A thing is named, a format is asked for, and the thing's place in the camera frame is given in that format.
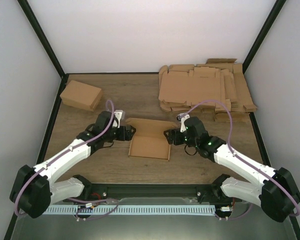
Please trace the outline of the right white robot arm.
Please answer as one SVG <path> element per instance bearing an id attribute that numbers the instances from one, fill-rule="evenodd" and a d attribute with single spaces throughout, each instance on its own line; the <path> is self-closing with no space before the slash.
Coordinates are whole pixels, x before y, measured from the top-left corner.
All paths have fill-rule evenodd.
<path id="1" fill-rule="evenodd" d="M 288 216 L 300 214 L 300 191 L 293 175 L 284 167 L 275 169 L 233 149 L 225 140 L 210 135 L 196 116 L 178 115 L 180 128 L 163 132 L 170 145 L 185 145 L 201 157 L 224 166 L 245 179 L 222 175 L 212 188 L 219 202 L 236 198 L 261 207 L 272 220 L 282 223 Z"/>

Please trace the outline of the folded brown cardboard box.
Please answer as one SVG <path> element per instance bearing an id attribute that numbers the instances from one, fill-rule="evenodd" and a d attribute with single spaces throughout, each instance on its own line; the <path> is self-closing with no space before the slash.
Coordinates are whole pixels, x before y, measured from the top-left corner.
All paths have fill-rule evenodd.
<path id="1" fill-rule="evenodd" d="M 103 90 L 86 83 L 72 80 L 60 94 L 63 104 L 94 112 L 103 96 Z"/>

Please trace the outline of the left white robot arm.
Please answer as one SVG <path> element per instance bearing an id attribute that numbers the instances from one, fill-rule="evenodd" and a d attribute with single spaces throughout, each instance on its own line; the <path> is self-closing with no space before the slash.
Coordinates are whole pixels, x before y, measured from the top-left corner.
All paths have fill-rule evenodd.
<path id="1" fill-rule="evenodd" d="M 33 167 L 24 165 L 16 175 L 10 200 L 14 213 L 31 218 L 41 216 L 50 205 L 67 200 L 86 203 L 92 196 L 92 183 L 81 175 L 68 180 L 58 179 L 70 168 L 87 159 L 106 143 L 131 141 L 136 129 L 122 125 L 125 112 L 102 111 L 95 123 L 90 124 L 65 149 L 50 159 Z"/>

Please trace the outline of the black aluminium frame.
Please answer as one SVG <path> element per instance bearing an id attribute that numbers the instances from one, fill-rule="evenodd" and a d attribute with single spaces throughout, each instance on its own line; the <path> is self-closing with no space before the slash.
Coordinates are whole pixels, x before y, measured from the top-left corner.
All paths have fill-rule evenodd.
<path id="1" fill-rule="evenodd" d="M 77 135 L 83 132 L 86 128 L 82 129 L 79 133 L 77 133 L 73 140 L 64 148 L 59 150 L 57 153 L 53 154 L 52 157 L 46 158 L 46 152 L 49 147 L 51 135 L 53 133 L 53 128 L 55 126 L 56 119 L 58 117 L 59 108 L 61 105 L 62 99 L 60 96 L 56 97 L 52 114 L 50 116 L 48 126 L 45 132 L 45 136 L 43 139 L 43 143 L 40 149 L 39 157 L 36 161 L 36 164 L 40 164 L 56 154 L 65 149 L 70 143 L 77 137 Z M 113 113 L 115 110 L 114 103 L 111 100 L 107 100 L 105 103 L 106 109 L 104 111 Z M 121 121 L 122 125 L 128 125 L 126 123 L 126 118 Z M 226 141 L 231 146 L 231 140 L 229 138 L 222 139 Z M 105 147 L 100 150 L 111 149 L 113 144 L 105 143 Z M 96 151 L 89 157 L 95 156 L 97 154 Z M 82 209 L 93 209 L 104 203 L 108 203 L 111 206 L 118 207 L 121 204 L 121 200 L 123 199 L 131 199 L 131 198 L 186 198 L 186 199 L 195 199 L 198 204 L 208 203 L 210 206 L 215 206 L 214 216 L 229 221 L 231 217 L 231 207 L 233 206 L 234 200 L 240 200 L 239 198 L 231 198 L 226 197 L 220 194 L 217 190 L 219 186 L 216 183 L 216 180 L 211 184 L 114 184 L 114 183 L 92 183 L 92 192 L 91 196 L 88 198 L 86 203 L 71 201 L 69 199 L 62 200 L 66 202 L 70 202 L 71 205 L 81 205 Z M 93 219 L 93 215 L 78 215 L 75 214 L 75 217 L 80 221 L 90 221 Z"/>

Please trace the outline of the stack of flat cardboard blanks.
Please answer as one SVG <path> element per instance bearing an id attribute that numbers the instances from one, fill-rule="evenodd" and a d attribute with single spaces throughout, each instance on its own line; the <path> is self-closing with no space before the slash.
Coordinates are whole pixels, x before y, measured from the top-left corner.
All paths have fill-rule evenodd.
<path id="1" fill-rule="evenodd" d="M 158 73 L 160 107 L 186 112 L 197 105 L 199 113 L 212 113 L 215 121 L 246 122 L 257 110 L 244 73 L 235 58 L 209 58 L 206 63 L 164 65 Z"/>

